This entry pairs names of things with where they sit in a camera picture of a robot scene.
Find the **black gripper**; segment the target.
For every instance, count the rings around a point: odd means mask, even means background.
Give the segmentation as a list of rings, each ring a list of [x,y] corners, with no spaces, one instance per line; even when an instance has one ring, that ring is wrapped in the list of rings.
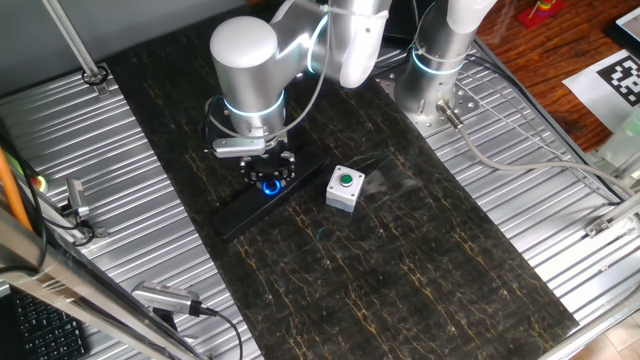
[[[261,186],[274,178],[285,186],[295,176],[296,159],[288,150],[276,149],[263,155],[244,157],[240,161],[240,172],[245,180]]]

